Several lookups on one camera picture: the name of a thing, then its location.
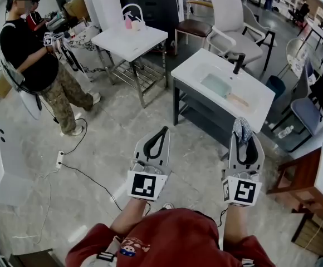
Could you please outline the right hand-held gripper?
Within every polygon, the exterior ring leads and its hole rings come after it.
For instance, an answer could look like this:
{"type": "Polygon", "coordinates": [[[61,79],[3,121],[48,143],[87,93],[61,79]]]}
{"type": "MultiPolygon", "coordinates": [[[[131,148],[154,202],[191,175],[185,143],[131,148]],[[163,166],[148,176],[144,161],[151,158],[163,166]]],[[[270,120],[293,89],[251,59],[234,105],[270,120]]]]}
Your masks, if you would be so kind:
{"type": "Polygon", "coordinates": [[[265,160],[265,153],[258,137],[253,133],[246,147],[239,142],[235,133],[229,145],[228,168],[223,169],[223,201],[234,206],[254,206],[261,191],[260,176],[265,160]]]}

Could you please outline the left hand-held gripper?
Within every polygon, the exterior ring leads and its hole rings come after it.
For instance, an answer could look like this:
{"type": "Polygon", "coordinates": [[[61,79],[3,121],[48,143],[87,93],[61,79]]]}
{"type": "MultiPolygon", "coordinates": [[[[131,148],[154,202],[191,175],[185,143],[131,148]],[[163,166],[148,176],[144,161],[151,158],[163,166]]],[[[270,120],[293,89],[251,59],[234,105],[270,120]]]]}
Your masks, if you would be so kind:
{"type": "Polygon", "coordinates": [[[127,195],[136,199],[156,201],[171,169],[167,167],[170,151],[170,129],[167,126],[140,139],[134,151],[132,168],[126,180],[127,195]]]}

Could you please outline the steel wool scrubber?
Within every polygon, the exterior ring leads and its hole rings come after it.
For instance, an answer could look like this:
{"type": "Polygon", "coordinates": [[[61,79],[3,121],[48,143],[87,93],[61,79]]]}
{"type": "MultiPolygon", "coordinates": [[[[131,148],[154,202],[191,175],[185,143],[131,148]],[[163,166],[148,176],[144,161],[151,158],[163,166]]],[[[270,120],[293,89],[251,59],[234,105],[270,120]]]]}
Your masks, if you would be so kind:
{"type": "Polygon", "coordinates": [[[248,144],[253,135],[253,131],[244,117],[238,117],[233,124],[232,132],[237,136],[240,144],[248,144]]]}

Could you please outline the person's left forearm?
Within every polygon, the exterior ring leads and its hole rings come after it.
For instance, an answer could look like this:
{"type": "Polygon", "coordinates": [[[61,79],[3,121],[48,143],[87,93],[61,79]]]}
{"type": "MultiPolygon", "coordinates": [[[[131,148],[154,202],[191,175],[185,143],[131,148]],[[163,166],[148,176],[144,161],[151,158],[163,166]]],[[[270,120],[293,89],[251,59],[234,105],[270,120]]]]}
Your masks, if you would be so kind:
{"type": "Polygon", "coordinates": [[[122,236],[126,236],[135,225],[141,222],[147,201],[131,198],[122,212],[112,222],[110,229],[122,236]]]}

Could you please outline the person's right forearm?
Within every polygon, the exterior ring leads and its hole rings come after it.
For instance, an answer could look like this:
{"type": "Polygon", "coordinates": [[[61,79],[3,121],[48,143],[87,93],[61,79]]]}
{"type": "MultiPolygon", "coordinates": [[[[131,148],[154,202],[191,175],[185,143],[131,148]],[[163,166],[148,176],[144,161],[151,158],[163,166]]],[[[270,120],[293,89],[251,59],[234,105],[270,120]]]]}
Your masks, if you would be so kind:
{"type": "Polygon", "coordinates": [[[248,238],[247,217],[246,207],[228,206],[224,223],[223,250],[231,250],[248,238]]]}

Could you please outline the clear plastic bottle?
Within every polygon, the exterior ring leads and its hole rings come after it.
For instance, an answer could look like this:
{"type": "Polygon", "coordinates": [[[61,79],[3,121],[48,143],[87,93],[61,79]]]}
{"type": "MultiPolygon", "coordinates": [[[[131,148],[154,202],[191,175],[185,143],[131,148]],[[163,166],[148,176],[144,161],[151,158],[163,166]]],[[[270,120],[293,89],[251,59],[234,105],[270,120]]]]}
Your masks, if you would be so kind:
{"type": "Polygon", "coordinates": [[[283,129],[282,131],[280,131],[278,133],[278,135],[277,135],[278,138],[282,139],[282,138],[286,137],[287,135],[289,135],[293,131],[293,129],[294,129],[293,125],[286,127],[285,129],[283,129]]]}

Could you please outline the red-brown wooden cabinet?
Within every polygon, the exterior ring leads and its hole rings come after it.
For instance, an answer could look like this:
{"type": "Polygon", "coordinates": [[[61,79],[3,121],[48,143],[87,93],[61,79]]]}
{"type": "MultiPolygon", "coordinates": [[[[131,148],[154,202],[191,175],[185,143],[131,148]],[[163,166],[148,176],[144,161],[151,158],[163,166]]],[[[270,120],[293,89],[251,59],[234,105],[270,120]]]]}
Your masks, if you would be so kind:
{"type": "Polygon", "coordinates": [[[315,187],[321,149],[278,167],[278,179],[267,191],[297,214],[323,215],[323,193],[315,187]]]}

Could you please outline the dark grey vanity cabinet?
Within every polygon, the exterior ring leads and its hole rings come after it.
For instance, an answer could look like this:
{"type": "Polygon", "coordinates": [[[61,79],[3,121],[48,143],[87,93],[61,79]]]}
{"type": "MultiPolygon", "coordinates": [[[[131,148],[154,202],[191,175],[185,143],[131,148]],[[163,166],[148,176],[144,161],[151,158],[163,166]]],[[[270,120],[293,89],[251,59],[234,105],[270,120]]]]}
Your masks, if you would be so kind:
{"type": "Polygon", "coordinates": [[[183,116],[199,129],[229,148],[235,117],[215,102],[173,78],[173,124],[183,116]]]}

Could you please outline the grey fabric chair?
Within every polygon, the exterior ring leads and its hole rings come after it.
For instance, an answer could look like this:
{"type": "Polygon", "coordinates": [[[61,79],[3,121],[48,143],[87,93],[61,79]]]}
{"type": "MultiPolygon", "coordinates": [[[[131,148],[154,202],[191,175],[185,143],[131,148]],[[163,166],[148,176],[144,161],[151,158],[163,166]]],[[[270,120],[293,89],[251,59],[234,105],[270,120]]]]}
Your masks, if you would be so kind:
{"type": "Polygon", "coordinates": [[[290,112],[282,118],[281,121],[275,124],[271,129],[273,132],[279,128],[283,123],[286,122],[291,116],[295,116],[303,125],[302,130],[298,133],[307,131],[309,135],[303,139],[299,144],[297,144],[291,150],[287,150],[289,154],[295,152],[303,144],[305,144],[310,138],[315,136],[318,125],[320,124],[321,112],[309,98],[310,95],[310,85],[309,77],[313,74],[314,69],[312,66],[311,59],[308,57],[305,59],[304,66],[302,68],[300,79],[297,83],[295,91],[292,94],[291,102],[288,105],[290,112]]]}

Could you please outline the dark teal waste bin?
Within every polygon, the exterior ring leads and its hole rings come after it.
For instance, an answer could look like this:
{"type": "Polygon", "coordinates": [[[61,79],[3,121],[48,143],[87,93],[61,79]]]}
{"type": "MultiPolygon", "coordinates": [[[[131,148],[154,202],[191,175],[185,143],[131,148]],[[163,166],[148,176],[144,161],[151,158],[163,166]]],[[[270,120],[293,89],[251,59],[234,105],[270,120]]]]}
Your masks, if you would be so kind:
{"type": "Polygon", "coordinates": [[[266,86],[275,93],[274,101],[276,101],[285,91],[284,82],[277,76],[270,76],[266,82],[266,86]]]}

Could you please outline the person in red sleeve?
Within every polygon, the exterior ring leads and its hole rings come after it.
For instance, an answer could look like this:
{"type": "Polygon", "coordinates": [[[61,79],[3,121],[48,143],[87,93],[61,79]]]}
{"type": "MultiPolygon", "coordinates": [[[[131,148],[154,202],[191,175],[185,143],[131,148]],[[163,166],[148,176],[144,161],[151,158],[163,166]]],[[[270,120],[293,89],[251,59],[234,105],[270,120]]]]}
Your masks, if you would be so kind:
{"type": "Polygon", "coordinates": [[[225,251],[216,223],[185,209],[160,210],[126,235],[96,224],[67,254],[66,267],[275,267],[255,236],[225,251]]]}

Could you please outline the black faucet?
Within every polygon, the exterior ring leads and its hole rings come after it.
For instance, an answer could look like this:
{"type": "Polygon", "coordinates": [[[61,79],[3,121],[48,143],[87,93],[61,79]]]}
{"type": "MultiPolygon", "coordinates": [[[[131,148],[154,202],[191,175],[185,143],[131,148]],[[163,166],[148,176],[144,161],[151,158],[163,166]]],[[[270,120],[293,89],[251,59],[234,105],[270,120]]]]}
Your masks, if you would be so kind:
{"type": "Polygon", "coordinates": [[[229,58],[228,61],[234,64],[233,73],[237,75],[243,65],[246,55],[244,53],[233,53],[233,58],[229,58]]]}

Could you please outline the white sink basin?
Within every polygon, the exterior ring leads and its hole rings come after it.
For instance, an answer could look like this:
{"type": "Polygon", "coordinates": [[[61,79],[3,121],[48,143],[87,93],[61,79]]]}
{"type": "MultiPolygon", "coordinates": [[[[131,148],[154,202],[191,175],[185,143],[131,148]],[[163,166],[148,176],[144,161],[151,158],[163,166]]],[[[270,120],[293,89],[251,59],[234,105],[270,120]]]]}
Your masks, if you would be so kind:
{"type": "Polygon", "coordinates": [[[234,65],[202,48],[172,70],[171,75],[233,117],[245,118],[258,133],[275,93],[244,70],[237,74],[233,70],[234,65]]]}

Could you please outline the white rounded appliance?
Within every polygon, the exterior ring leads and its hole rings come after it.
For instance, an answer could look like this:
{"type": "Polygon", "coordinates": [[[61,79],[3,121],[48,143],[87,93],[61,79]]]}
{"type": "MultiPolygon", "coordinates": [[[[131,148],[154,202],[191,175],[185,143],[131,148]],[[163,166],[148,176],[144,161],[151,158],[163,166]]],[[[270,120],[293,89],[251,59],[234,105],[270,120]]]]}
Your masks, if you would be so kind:
{"type": "Polygon", "coordinates": [[[32,94],[26,91],[20,91],[19,95],[21,100],[30,113],[30,115],[35,119],[39,120],[41,117],[42,103],[37,94],[32,94]]]}

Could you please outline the brown seat wooden chair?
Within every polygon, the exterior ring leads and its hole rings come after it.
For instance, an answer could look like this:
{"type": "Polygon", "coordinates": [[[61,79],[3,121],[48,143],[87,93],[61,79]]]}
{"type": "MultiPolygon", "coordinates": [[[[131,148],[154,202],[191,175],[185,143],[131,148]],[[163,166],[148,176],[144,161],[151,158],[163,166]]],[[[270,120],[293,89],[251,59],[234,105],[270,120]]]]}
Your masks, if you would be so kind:
{"type": "Polygon", "coordinates": [[[212,31],[212,26],[208,23],[197,21],[194,19],[190,19],[191,14],[191,6],[193,4],[207,7],[207,8],[213,8],[211,2],[205,2],[205,1],[196,1],[196,0],[187,0],[186,4],[188,6],[187,10],[187,18],[180,22],[174,31],[174,55],[176,56],[178,54],[178,33],[185,34],[185,44],[188,44],[188,38],[189,36],[193,36],[196,38],[201,39],[202,45],[201,47],[204,48],[206,39],[208,35],[212,31]]]}

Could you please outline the white office chair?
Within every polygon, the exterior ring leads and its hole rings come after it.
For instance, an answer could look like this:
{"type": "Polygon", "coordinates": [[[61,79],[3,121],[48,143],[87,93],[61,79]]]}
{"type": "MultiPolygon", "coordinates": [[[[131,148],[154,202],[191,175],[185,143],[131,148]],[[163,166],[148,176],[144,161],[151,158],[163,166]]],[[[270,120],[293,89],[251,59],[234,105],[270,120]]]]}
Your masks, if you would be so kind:
{"type": "Polygon", "coordinates": [[[207,37],[208,50],[225,58],[233,53],[246,55],[243,65],[262,57],[263,51],[244,29],[251,26],[244,22],[241,0],[211,0],[214,11],[214,25],[207,37]]]}

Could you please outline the white arched faucet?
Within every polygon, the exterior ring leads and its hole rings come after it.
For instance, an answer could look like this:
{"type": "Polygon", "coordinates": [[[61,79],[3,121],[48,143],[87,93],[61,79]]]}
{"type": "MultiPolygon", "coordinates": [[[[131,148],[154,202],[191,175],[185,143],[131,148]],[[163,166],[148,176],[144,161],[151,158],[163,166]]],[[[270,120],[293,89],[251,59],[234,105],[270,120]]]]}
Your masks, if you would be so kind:
{"type": "Polygon", "coordinates": [[[139,22],[141,22],[141,23],[145,23],[142,8],[141,8],[138,4],[136,4],[136,3],[129,3],[129,4],[126,4],[126,5],[121,9],[121,13],[122,13],[122,14],[124,14],[124,11],[125,11],[128,7],[136,7],[136,8],[139,10],[139,16],[140,16],[140,17],[136,17],[136,18],[139,20],[139,22]]]}

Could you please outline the white panel with black slits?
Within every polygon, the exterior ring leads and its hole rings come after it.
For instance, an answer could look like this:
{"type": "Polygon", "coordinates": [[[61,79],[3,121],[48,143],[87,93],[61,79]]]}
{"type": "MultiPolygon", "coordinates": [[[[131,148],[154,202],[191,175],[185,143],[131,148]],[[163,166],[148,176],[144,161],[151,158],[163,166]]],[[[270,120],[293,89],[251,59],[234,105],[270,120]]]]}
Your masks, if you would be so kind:
{"type": "Polygon", "coordinates": [[[0,204],[21,206],[32,190],[34,180],[23,148],[27,116],[17,93],[0,100],[0,204]]]}

